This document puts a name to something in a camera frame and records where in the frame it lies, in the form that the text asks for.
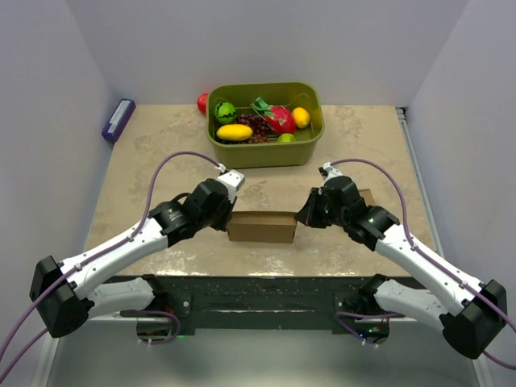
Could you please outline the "brown cardboard box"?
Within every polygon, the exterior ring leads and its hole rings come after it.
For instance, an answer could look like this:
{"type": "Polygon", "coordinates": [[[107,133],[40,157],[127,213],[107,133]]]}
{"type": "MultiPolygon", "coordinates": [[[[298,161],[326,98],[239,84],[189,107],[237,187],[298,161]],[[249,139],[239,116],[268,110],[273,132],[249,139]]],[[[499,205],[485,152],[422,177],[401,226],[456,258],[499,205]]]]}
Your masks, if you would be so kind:
{"type": "Polygon", "coordinates": [[[296,227],[294,212],[236,211],[227,224],[227,234],[232,242],[292,243],[296,227]]]}

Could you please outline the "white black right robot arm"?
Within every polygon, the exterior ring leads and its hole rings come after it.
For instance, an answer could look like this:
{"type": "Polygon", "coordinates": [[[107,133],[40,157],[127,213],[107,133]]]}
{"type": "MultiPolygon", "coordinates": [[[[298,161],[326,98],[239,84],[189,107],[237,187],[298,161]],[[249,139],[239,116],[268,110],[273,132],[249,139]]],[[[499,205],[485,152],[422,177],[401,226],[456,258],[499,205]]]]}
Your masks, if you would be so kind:
{"type": "Polygon", "coordinates": [[[447,262],[385,208],[369,205],[349,177],[332,177],[312,188],[295,219],[312,228],[341,227],[351,240],[402,267],[423,286],[410,289],[382,277],[359,297],[367,316],[385,310],[425,323],[469,359],[483,354],[506,326],[503,285],[483,282],[447,262]]]}

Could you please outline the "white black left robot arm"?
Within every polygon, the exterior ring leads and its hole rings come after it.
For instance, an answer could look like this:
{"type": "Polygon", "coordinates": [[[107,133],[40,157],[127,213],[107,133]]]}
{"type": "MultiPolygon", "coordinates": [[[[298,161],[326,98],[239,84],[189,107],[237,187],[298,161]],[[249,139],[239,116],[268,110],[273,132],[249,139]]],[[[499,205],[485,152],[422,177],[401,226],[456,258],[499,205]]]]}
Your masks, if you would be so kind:
{"type": "Polygon", "coordinates": [[[61,262],[52,256],[40,260],[29,296],[50,336],[69,335],[112,305],[121,310],[139,308],[149,316],[162,314],[167,297],[145,280],[128,285],[128,298],[118,290],[101,295],[100,287],[136,261],[191,239],[204,228],[225,231],[244,181],[234,170],[207,179],[191,193],[146,211],[143,223],[94,249],[61,262]]]}

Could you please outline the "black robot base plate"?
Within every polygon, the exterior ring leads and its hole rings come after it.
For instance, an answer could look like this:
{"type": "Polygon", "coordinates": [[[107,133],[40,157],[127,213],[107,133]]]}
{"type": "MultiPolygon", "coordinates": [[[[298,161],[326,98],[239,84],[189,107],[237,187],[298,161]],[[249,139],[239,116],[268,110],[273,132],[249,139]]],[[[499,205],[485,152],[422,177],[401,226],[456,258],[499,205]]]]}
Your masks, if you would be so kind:
{"type": "Polygon", "coordinates": [[[316,330],[346,333],[362,318],[377,318],[359,332],[387,335],[387,318],[396,317],[374,300],[384,280],[373,277],[171,277],[115,276],[87,298],[91,318],[124,317],[178,320],[183,335],[199,329],[316,330]]]}

